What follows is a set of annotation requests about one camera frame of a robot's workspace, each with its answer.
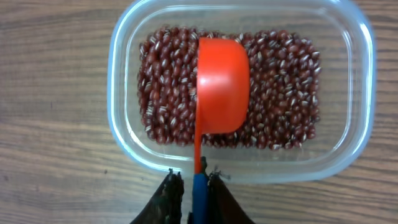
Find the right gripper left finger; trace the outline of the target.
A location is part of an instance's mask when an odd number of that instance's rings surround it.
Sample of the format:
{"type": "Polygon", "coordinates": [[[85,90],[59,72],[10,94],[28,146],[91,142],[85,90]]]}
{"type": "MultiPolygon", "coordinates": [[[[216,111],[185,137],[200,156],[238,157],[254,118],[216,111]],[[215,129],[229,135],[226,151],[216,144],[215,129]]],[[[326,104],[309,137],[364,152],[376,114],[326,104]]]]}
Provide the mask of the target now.
{"type": "Polygon", "coordinates": [[[148,203],[130,224],[180,224],[184,181],[169,169],[148,203]]]}

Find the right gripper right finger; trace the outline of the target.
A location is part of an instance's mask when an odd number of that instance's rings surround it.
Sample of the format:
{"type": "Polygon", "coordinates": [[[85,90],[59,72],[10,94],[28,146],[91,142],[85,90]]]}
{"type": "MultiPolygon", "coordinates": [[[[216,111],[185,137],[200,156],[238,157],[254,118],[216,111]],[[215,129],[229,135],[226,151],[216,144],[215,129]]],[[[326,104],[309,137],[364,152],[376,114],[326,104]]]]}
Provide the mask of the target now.
{"type": "Polygon", "coordinates": [[[206,173],[206,157],[200,158],[200,173],[193,179],[192,211],[189,224],[254,224],[233,197],[223,180],[221,172],[206,173]]]}

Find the red scoop with blue handle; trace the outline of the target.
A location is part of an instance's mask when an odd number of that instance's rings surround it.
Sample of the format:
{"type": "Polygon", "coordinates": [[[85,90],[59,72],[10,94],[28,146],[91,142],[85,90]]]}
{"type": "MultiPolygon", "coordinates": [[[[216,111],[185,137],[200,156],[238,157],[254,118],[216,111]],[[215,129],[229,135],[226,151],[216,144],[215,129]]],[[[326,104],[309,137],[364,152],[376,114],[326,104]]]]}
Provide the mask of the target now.
{"type": "Polygon", "coordinates": [[[194,175],[201,170],[202,135],[237,130],[249,103],[249,62],[242,45],[200,38],[197,68],[194,175]]]}

